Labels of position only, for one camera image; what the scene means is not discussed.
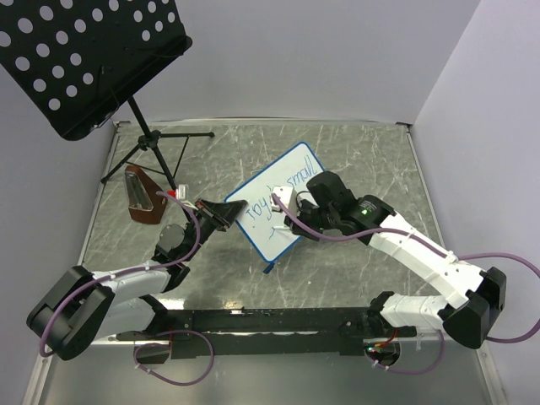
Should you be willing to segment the blue framed whiteboard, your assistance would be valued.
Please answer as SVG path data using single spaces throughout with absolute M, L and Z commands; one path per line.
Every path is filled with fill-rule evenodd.
M 265 262 L 275 262 L 300 239 L 292 233 L 273 230 L 273 226 L 284 226 L 284 215 L 271 209 L 272 189 L 291 186 L 301 192 L 303 198 L 311 200 L 306 193 L 306 183 L 323 171 L 309 144 L 299 142 L 224 199 L 227 203 L 247 201 L 236 223 Z

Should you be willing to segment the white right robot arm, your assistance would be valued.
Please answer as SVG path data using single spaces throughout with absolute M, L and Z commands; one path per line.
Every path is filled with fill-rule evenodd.
M 296 235 L 319 240 L 325 230 L 354 235 L 421 277 L 436 296 L 392 292 L 371 302 L 370 330 L 386 336 L 395 328 L 442 330 L 462 346 L 478 349 L 487 339 L 505 304 L 505 274 L 483 269 L 443 249 L 376 196 L 356 197 L 339 175 L 323 171 L 307 183 L 308 198 L 281 186 L 289 210 L 284 220 Z

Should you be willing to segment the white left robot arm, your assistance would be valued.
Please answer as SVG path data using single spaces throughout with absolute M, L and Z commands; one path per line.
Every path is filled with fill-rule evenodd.
M 68 269 L 26 320 L 40 339 L 40 355 L 70 360 L 94 340 L 124 332 L 162 336 L 167 310 L 154 296 L 178 287 L 190 272 L 187 262 L 213 232 L 225 232 L 246 206 L 245 200 L 183 204 L 186 224 L 166 225 L 150 260 L 104 272 Z

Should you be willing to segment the blue marker cap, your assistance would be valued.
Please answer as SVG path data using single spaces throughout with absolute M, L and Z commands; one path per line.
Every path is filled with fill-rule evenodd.
M 273 270 L 274 266 L 275 266 L 274 262 L 268 263 L 268 265 L 263 269 L 262 272 L 264 274 L 269 274 Z

